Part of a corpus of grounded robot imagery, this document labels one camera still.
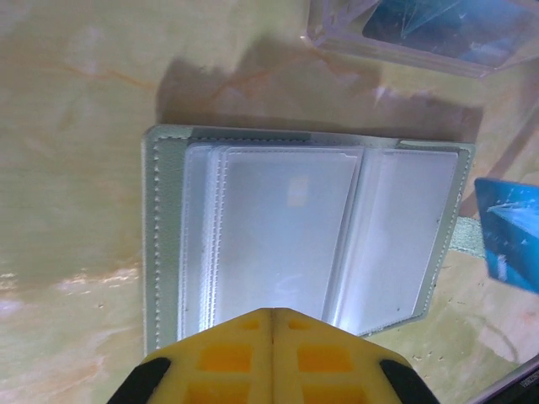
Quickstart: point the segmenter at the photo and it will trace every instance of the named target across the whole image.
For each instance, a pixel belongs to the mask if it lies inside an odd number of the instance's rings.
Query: marble surface
[[[304,2],[0,2],[1,402],[104,402],[142,356],[140,140],[156,122],[473,141],[539,184],[539,61],[483,80],[324,54]],[[477,216],[471,182],[462,214]],[[371,340],[444,403],[539,351],[539,297],[448,255],[426,320]]]

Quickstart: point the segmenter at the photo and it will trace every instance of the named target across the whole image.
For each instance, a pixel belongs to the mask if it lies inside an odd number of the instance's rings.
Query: yellow plastic tool
[[[149,404],[438,401],[402,356],[289,309],[260,309],[148,355],[110,399]]]

